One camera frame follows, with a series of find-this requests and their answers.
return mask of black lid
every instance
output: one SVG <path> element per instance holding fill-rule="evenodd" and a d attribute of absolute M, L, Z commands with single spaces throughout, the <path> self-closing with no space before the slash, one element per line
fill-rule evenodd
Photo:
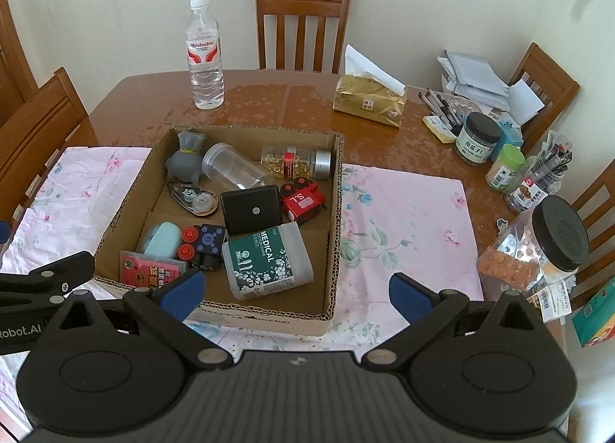
<path fill-rule="evenodd" d="M 473 111 L 465 119 L 467 128 L 486 143 L 497 143 L 502 136 L 502 129 L 491 117 L 479 111 Z"/>
<path fill-rule="evenodd" d="M 544 255 L 569 273 L 589 254 L 589 238 L 579 215 L 563 198 L 549 195 L 534 208 L 532 227 Z"/>

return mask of bottle label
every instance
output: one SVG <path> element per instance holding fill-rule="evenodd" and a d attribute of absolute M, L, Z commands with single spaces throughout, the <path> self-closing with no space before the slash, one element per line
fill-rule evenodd
<path fill-rule="evenodd" d="M 534 183 L 530 177 L 524 178 L 519 187 L 512 192 L 512 197 L 524 209 L 536 207 L 546 196 L 548 193 Z"/>
<path fill-rule="evenodd" d="M 220 60 L 220 39 L 212 37 L 199 41 L 186 41 L 188 46 L 188 63 L 190 66 L 202 65 Z"/>
<path fill-rule="evenodd" d="M 487 157 L 491 155 L 493 146 L 481 145 L 474 140 L 466 131 L 465 128 L 461 128 L 459 136 L 455 142 L 455 146 L 466 159 L 471 160 L 477 164 L 483 164 L 487 161 Z"/>
<path fill-rule="evenodd" d="M 282 161 L 284 162 L 284 179 L 292 179 L 294 169 L 294 153 L 290 151 L 285 152 L 282 157 Z"/>
<path fill-rule="evenodd" d="M 260 297 L 296 287 L 278 227 L 229 242 L 239 292 Z"/>
<path fill-rule="evenodd" d="M 510 185 L 510 182 L 515 177 L 516 173 L 513 173 L 510 169 L 505 166 L 501 166 L 496 174 L 493 176 L 493 180 L 491 180 L 491 186 L 493 188 L 504 188 L 505 186 Z"/>
<path fill-rule="evenodd" d="M 540 308 L 543 323 L 572 313 L 568 289 L 564 280 L 539 290 L 528 301 L 534 308 Z"/>

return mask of blue gripper pad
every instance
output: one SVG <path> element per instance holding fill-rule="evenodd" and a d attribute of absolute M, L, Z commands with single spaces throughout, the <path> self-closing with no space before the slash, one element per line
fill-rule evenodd
<path fill-rule="evenodd" d="M 389 279 L 389 300 L 397 312 L 412 325 L 434 309 L 431 299 L 404 280 L 403 273 L 395 273 Z"/>
<path fill-rule="evenodd" d="M 10 226 L 6 221 L 0 221 L 0 244 L 5 244 L 10 238 Z"/>
<path fill-rule="evenodd" d="M 173 318 L 183 322 L 203 301 L 205 275 L 201 270 L 192 275 L 184 275 L 168 283 L 160 291 L 159 306 Z"/>

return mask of green box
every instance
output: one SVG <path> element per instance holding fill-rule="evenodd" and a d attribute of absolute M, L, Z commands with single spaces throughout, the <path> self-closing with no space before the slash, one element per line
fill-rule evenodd
<path fill-rule="evenodd" d="M 615 335 L 615 276 L 573 316 L 573 325 L 583 347 Z"/>

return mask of wooden dining table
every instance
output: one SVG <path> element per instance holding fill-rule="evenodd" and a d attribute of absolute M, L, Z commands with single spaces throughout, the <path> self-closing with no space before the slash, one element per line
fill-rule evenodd
<path fill-rule="evenodd" d="M 512 221 L 501 192 L 485 181 L 491 163 L 470 166 L 425 126 L 429 107 L 421 88 L 406 87 L 401 128 L 333 110 L 339 75 L 290 70 L 225 70 L 224 103 L 200 110 L 193 100 L 189 73 L 163 72 L 121 80 L 90 114 L 100 146 L 152 146 L 174 125 L 229 125 L 335 131 L 344 135 L 343 161 L 462 182 L 479 254 L 497 236 L 496 220 Z M 486 299 L 500 294 L 497 280 L 483 281 Z M 566 350 L 558 320 L 547 324 Z"/>

